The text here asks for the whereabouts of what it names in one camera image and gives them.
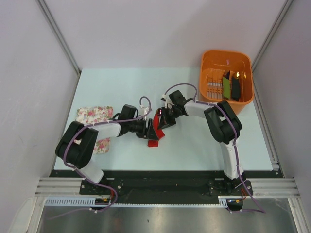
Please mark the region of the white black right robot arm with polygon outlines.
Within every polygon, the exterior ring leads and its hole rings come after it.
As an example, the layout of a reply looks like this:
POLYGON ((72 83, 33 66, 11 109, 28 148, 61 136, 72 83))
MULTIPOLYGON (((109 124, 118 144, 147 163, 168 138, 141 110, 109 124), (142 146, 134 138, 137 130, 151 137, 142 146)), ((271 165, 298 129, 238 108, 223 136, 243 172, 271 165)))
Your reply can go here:
POLYGON ((163 95, 161 100, 165 105, 158 110, 159 130, 175 125, 181 116, 196 116, 207 121, 212 137, 221 145, 224 174, 228 179, 224 182, 224 189, 230 195, 237 194, 245 182, 238 152, 242 124, 230 104, 225 100, 210 103, 186 99, 179 90, 163 95))

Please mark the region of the rainbow iridescent spoon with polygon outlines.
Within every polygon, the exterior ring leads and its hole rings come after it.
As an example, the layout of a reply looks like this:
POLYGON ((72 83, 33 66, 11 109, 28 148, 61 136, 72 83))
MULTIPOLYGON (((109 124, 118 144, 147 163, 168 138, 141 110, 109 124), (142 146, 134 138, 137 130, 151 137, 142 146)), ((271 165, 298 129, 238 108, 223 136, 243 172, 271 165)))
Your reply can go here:
POLYGON ((162 115, 162 109, 161 108, 157 109, 156 113, 157 113, 158 116, 162 115))

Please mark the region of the red paper napkin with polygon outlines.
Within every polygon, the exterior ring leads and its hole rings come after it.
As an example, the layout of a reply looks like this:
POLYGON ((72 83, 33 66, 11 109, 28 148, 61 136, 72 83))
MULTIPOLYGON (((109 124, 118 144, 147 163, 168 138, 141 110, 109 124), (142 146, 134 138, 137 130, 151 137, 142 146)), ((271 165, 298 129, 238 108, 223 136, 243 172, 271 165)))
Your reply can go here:
POLYGON ((160 110, 156 111, 152 123, 148 128, 147 133, 148 147, 158 147, 160 139, 162 139, 165 136, 164 132, 158 128, 161 117, 160 113, 161 113, 160 110))

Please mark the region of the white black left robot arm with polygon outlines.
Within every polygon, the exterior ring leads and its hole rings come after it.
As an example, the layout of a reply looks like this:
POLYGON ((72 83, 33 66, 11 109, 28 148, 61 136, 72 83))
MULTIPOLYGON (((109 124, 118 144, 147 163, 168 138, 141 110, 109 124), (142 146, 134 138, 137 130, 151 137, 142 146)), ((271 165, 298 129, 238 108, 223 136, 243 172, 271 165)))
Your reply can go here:
POLYGON ((83 177, 91 180, 90 188, 97 194, 107 190, 104 172, 92 160, 96 142, 101 139, 123 136, 128 132, 135 133, 138 138, 147 139, 147 146, 157 147, 158 141, 165 135, 159 126, 159 113, 153 119, 145 119, 150 111, 141 107, 143 115, 136 115, 138 109, 132 105, 124 105, 117 119, 95 123, 89 127, 73 121, 58 143, 55 154, 63 159, 66 165, 75 169, 83 177))

